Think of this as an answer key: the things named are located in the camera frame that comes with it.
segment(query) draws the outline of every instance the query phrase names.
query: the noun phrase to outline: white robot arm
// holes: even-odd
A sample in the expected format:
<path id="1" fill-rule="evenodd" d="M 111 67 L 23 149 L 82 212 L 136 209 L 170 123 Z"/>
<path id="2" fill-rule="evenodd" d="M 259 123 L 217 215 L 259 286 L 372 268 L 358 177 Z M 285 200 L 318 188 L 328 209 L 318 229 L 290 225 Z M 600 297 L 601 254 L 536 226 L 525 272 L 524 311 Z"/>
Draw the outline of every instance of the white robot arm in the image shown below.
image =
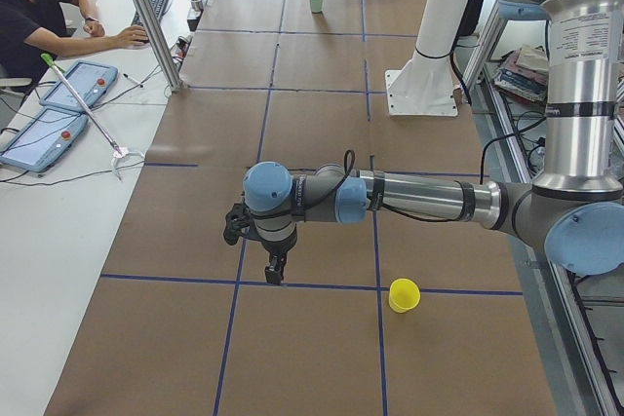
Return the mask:
<path id="1" fill-rule="evenodd" d="M 609 155 L 623 9 L 624 0 L 500 0 L 509 19 L 552 22 L 548 152 L 544 171 L 531 184 L 475 185 L 353 170 L 348 154 L 343 167 L 328 165 L 314 175 L 260 163 L 245 176 L 242 203 L 226 216 L 225 240 L 261 241 L 270 255 L 266 279 L 279 284 L 297 222 L 358 222 L 367 210 L 390 209 L 479 222 L 579 275 L 616 268 L 624 263 L 624 207 Z"/>

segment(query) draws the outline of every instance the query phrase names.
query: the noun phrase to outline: black shirt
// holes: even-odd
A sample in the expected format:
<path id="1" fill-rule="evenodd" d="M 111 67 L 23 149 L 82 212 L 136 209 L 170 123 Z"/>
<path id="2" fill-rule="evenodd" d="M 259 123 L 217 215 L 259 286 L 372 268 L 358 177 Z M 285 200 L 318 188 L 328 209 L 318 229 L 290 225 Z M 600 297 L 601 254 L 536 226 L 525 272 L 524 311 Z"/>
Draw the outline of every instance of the black shirt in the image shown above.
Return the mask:
<path id="1" fill-rule="evenodd" d="M 67 36 L 65 17 L 59 2 L 72 0 L 0 0 L 0 63 L 9 77 L 31 78 L 36 84 L 48 65 L 42 51 L 23 42 L 39 27 L 57 36 Z"/>

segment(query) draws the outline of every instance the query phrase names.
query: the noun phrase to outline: white desk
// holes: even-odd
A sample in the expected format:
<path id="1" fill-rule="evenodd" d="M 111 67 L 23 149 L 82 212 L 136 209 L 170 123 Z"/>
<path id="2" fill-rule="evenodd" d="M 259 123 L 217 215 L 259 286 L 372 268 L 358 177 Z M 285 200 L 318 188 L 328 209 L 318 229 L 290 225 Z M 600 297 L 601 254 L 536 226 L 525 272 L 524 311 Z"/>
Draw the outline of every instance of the white desk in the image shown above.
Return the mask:
<path id="1" fill-rule="evenodd" d="M 135 14 L 130 0 L 99 0 L 99 14 L 108 34 L 128 26 Z M 161 22 L 168 44 L 188 34 L 188 0 L 173 0 Z M 157 65 L 151 47 L 96 54 L 90 60 L 115 65 L 120 78 L 105 99 L 133 84 L 122 73 L 143 79 Z M 60 61 L 68 66 L 73 60 Z M 48 72 L 44 80 L 55 80 Z M 167 104 L 162 73 L 118 101 L 106 104 L 97 117 L 122 146 L 146 150 Z M 33 93 L 21 112 L 39 110 Z M 11 127 L 29 119 L 20 115 Z M 10 134 L 0 137 L 4 147 Z M 54 182 L 99 170 L 110 170 L 112 149 L 93 124 L 56 166 L 43 177 L 28 174 L 22 183 Z M 123 165 L 136 163 L 133 158 Z M 2 168 L 0 179 L 21 173 Z M 91 176 L 52 187 L 0 184 L 0 415 L 43 414 L 60 377 L 80 321 L 89 304 L 140 167 Z"/>

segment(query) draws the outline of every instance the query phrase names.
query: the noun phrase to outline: blue case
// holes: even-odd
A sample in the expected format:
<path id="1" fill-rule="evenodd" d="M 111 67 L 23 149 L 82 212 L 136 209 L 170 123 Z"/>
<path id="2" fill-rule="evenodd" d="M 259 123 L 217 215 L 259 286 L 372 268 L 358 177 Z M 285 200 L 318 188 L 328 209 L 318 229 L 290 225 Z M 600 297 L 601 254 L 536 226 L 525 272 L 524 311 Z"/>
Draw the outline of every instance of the blue case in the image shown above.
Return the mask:
<path id="1" fill-rule="evenodd" d="M 103 63 L 77 60 L 65 73 L 65 78 L 76 89 L 89 107 L 93 107 L 117 80 L 117 68 Z M 57 81 L 41 98 L 42 106 L 52 106 L 74 112 L 84 112 L 67 87 Z"/>
<path id="2" fill-rule="evenodd" d="M 87 114 L 44 107 L 0 152 L 0 163 L 43 172 L 67 151 L 88 120 Z"/>

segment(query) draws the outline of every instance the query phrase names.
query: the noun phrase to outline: tablet screen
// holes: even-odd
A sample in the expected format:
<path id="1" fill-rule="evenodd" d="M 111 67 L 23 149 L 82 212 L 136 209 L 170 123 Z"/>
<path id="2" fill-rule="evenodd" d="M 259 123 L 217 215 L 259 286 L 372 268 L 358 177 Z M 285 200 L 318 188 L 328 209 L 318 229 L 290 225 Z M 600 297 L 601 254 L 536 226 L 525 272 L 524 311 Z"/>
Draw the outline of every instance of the tablet screen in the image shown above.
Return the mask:
<path id="1" fill-rule="evenodd" d="M 47 110 L 26 132 L 11 143 L 11 147 L 4 151 L 2 156 L 34 165 L 55 144 L 60 133 L 78 117 L 80 116 L 68 115 L 54 109 Z"/>
<path id="2" fill-rule="evenodd" d="M 102 78 L 108 70 L 109 67 L 81 63 L 65 78 L 78 92 L 78 95 L 84 98 L 96 85 L 98 79 Z M 57 85 L 56 89 L 46 97 L 46 102 L 62 106 L 80 106 L 63 83 Z"/>

